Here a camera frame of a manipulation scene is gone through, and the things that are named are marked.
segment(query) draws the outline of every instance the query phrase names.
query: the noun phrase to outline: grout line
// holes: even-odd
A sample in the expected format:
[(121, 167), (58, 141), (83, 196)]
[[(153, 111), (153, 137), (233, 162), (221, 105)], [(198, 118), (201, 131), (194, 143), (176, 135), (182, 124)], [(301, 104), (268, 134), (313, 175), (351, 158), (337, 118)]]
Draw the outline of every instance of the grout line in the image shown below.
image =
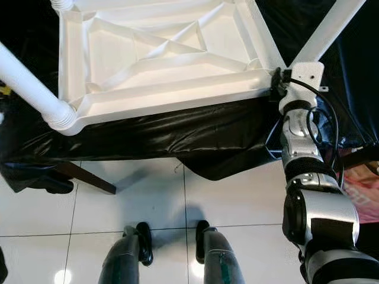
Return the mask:
[[(248, 225), (222, 225), (215, 226), (216, 228), (228, 228), (228, 227), (253, 227), (253, 226), (278, 226), (278, 224), (248, 224)], [(183, 230), (183, 229), (196, 229), (196, 227), (178, 227), (178, 228), (161, 228), (151, 229), (151, 231), (163, 231), (163, 230)], [(107, 233), (122, 233), (123, 231), (107, 231), (107, 232), (86, 232), (86, 233), (71, 233), (71, 234), (40, 234), (40, 235), (0, 235), (0, 238), (16, 238), (16, 237), (53, 237), (55, 235), (88, 235), (88, 234), (107, 234)]]
[(75, 206), (76, 206), (76, 196), (78, 195), (78, 190), (79, 190), (79, 184), (76, 184), (76, 192), (75, 192), (75, 201), (73, 203), (73, 210), (72, 210), (72, 218), (71, 218), (71, 227), (70, 227), (70, 236), (69, 236), (69, 244), (67, 246), (67, 253), (66, 253), (66, 263), (65, 263), (65, 274), (63, 275), (63, 284), (65, 283), (66, 280), (66, 269), (67, 269), (67, 261), (69, 259), (69, 250), (70, 250), (70, 242), (71, 242), (71, 232), (72, 232), (72, 225), (73, 225), (73, 217), (75, 214)]
[(190, 284), (190, 270), (189, 270), (189, 265), (190, 265), (190, 261), (189, 261), (189, 256), (188, 256), (188, 230), (187, 230), (187, 199), (186, 199), (186, 196), (185, 196), (185, 170), (184, 170), (184, 165), (183, 165), (183, 185), (184, 185), (184, 214), (185, 214), (185, 248), (186, 248), (186, 251), (187, 251), (187, 281), (188, 281), (188, 284)]

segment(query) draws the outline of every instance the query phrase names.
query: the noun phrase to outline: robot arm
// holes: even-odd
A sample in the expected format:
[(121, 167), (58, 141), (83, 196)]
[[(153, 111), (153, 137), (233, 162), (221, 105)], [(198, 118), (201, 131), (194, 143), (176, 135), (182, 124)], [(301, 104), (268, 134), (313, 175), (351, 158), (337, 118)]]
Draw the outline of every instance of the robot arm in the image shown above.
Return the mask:
[(379, 283), (379, 262), (355, 247), (357, 211), (311, 137), (317, 127), (312, 117), (307, 124), (307, 116), (317, 107), (316, 94), (294, 83), (302, 81), (318, 90), (323, 68), (319, 62), (297, 63), (289, 85), (282, 79), (279, 82), (285, 94), (279, 104), (284, 116), (281, 144), (287, 180), (283, 233), (300, 249), (300, 270), (307, 283)]

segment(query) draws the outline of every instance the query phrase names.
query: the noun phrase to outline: black plastic sheet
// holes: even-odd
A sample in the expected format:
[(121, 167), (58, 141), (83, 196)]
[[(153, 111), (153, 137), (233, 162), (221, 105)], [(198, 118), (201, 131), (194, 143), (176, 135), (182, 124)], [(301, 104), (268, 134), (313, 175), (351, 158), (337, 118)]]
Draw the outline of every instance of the black plastic sheet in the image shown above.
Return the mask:
[[(282, 57), (290, 64), (334, 1), (257, 3)], [(26, 5), (30, 5), (28, 15), (33, 19), (20, 17), (16, 27), (0, 31), (0, 41), (57, 93), (57, 15), (48, 0)], [(322, 58), (326, 66), (323, 85), (330, 87), (328, 96), (340, 119), (341, 147), (358, 147), (365, 143), (343, 107), (357, 104), (356, 93), (348, 92), (350, 97), (346, 97), (344, 79), (351, 70), (345, 61), (341, 64), (344, 44), (335, 43)], [(372, 88), (374, 82), (367, 85)], [(5, 114), (0, 125), (0, 172), (14, 191), (34, 186), (52, 174), (54, 165), (68, 160), (177, 157), (195, 173), (218, 180), (280, 157), (278, 105), (267, 97), (90, 125), (73, 137), (51, 130), (40, 114), (16, 95), (0, 99), (0, 111)], [(367, 140), (372, 142), (375, 130), (370, 128), (377, 129), (377, 124), (362, 121)], [(328, 123), (320, 118), (319, 124), (325, 141), (330, 140)]]

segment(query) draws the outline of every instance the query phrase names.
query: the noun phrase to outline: wooden table leg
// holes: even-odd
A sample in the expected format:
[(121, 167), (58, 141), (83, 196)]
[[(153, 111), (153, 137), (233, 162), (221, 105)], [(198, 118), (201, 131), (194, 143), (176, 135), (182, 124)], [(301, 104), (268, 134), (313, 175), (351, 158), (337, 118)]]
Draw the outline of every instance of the wooden table leg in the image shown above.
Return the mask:
[(90, 185), (93, 185), (97, 188), (102, 189), (106, 193), (116, 194), (116, 187), (109, 182), (106, 182), (104, 179), (101, 179), (98, 176), (78, 167), (76, 164), (71, 162), (65, 162), (57, 165), (55, 170), (59, 173), (63, 173), (66, 176), (79, 179), (83, 182), (86, 182)]

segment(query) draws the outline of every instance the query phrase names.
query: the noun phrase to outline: white tile floor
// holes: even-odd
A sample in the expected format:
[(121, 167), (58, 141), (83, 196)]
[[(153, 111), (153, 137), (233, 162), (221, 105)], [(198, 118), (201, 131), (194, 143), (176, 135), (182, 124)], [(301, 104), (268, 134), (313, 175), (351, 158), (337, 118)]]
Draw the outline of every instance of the white tile floor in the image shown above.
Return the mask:
[(207, 219), (232, 245), (246, 283), (304, 283), (297, 249), (281, 232), (281, 162), (211, 182), (176, 159), (83, 162), (114, 183), (116, 196), (79, 184), (68, 195), (26, 189), (0, 178), (0, 246), (7, 284), (93, 284), (125, 225), (153, 228), (154, 263), (140, 283), (202, 283), (195, 226)]

